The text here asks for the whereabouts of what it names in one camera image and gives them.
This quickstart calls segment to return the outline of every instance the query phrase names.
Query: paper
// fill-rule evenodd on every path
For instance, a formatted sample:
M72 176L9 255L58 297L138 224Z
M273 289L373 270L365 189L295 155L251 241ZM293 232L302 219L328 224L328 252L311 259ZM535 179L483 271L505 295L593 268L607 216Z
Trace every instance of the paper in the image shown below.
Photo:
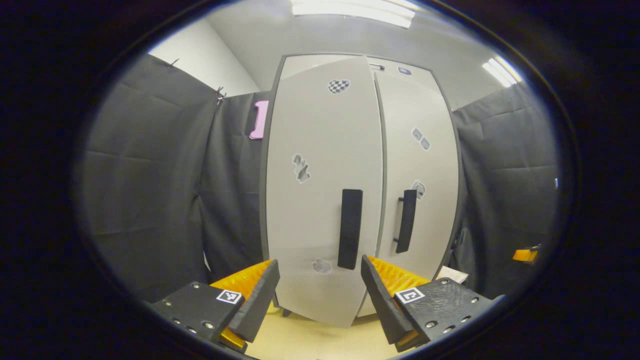
M446 266L443 266L442 269L440 269L440 273L438 274L438 277L436 279L439 279L441 277L448 277L451 280L457 282L458 284L462 284L464 280L467 280L468 276L469 274L465 274L463 272L453 270L452 268L447 268Z

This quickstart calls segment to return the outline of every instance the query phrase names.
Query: black handle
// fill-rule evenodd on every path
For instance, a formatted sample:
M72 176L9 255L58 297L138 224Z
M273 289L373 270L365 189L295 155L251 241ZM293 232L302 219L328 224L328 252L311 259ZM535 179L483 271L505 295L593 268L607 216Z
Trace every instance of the black handle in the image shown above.
M369 63L369 65L377 66L377 67L379 67L379 68L380 68L380 70L385 70L385 66L384 66L384 65L374 64L374 63Z
M403 202L402 206L402 222L400 223L400 235L394 241L398 243L396 246L396 254L409 250L411 242L411 233L413 232L413 220L415 219L415 202L418 198L418 191L405 190L404 197L398 200Z
M362 190L343 189L340 246L338 248L338 266L341 268L350 270L356 268L361 220Z

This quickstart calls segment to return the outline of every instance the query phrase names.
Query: ceiling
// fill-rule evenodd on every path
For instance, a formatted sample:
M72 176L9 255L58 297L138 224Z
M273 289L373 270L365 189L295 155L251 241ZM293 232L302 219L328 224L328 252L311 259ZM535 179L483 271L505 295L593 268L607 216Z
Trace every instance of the ceiling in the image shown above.
M262 90L270 90L285 54L362 53L431 69L452 109L502 88L481 66L495 53L433 11L409 29L341 15L294 17L290 0L244 0L207 21Z

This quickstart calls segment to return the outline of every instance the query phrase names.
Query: white cabinet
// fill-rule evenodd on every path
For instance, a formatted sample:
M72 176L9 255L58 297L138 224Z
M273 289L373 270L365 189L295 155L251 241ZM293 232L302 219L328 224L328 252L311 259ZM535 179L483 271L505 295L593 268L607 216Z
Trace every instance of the white cabinet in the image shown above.
M356 315L374 313L360 277L363 254L427 278L438 272L458 200L454 129L424 69L313 54L286 57L279 74L264 137L260 214L264 248L280 266L276 298L295 313L348 327ZM397 253L399 197L412 188L409 247ZM358 219L342 212L360 208L342 203L343 190L358 190L362 199L359 236L345 231ZM346 251L354 236L357 252ZM339 257L354 269L338 266Z

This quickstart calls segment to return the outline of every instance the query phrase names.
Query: checkered sticker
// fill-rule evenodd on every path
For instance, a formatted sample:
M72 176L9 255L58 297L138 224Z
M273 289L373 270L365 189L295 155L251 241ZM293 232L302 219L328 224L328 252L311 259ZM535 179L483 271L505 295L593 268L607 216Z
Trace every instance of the checkered sticker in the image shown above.
M351 82L349 80L331 80L329 81L329 91L332 94L339 94L349 87Z
M396 293L396 295L398 295L398 297L400 298L400 301L403 304L408 304L412 301L416 301L424 297L424 294L421 293L420 290L418 290L417 288L411 288L411 289L399 291Z
M242 297L241 293L236 293L235 291L223 290L216 300L228 302L229 304L235 304Z

